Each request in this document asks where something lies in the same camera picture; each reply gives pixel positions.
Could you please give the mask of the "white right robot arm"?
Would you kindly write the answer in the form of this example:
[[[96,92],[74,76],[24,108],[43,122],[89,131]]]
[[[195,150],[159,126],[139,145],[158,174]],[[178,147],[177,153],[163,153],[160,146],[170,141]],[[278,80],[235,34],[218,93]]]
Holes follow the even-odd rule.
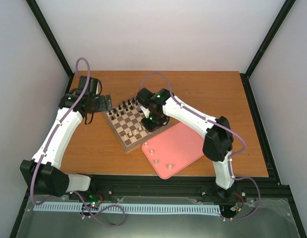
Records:
[[[154,132],[168,124],[170,118],[175,118],[204,139],[202,152],[213,162],[217,196],[222,201],[228,201],[235,189],[228,163],[234,141],[229,121],[225,117],[217,119],[202,114],[164,88],[156,94],[142,88],[135,100],[145,115],[141,122],[149,132]]]

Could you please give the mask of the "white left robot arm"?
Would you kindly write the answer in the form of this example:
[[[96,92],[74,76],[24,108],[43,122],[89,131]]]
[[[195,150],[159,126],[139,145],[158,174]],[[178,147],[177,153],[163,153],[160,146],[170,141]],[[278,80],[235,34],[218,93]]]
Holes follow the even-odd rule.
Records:
[[[68,192],[80,191],[89,200],[97,196],[98,188],[91,183],[89,176],[66,174],[60,168],[64,152],[79,124],[90,124],[95,113],[112,109],[110,95],[101,92],[99,79],[81,76],[78,87],[62,97],[55,122],[44,143],[31,160],[24,160],[20,165],[31,195],[61,197]]]

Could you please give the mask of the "wooden chess board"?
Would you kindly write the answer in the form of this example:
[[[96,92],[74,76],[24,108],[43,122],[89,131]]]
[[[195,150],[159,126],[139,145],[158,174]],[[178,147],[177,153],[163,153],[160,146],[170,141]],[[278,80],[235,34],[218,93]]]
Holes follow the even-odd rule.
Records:
[[[111,110],[112,115],[109,115],[108,112],[104,112],[103,115],[109,124],[110,128],[112,129],[114,135],[118,139],[119,143],[121,144],[123,150],[125,152],[129,152],[136,148],[137,146],[141,145],[142,143],[146,142],[147,140],[151,139],[152,137],[158,135],[159,133],[167,130],[168,128],[172,127],[174,124],[170,121],[166,126],[162,126],[159,129],[155,130],[154,132],[147,131],[141,123],[141,120],[145,118],[144,113],[138,108],[137,101],[132,103],[132,98],[129,97],[123,101],[126,103],[126,107],[123,107],[123,101],[113,106],[113,109],[117,109],[117,112],[114,113],[113,109]]]

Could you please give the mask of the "pink plastic tray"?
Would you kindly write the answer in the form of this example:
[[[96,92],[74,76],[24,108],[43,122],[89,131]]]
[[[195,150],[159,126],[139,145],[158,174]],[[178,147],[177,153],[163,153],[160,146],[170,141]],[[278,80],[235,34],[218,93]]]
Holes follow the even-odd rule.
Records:
[[[143,143],[142,152],[161,179],[169,179],[204,156],[204,139],[182,122],[146,142],[148,146]],[[168,169],[169,164],[173,166],[171,170]]]

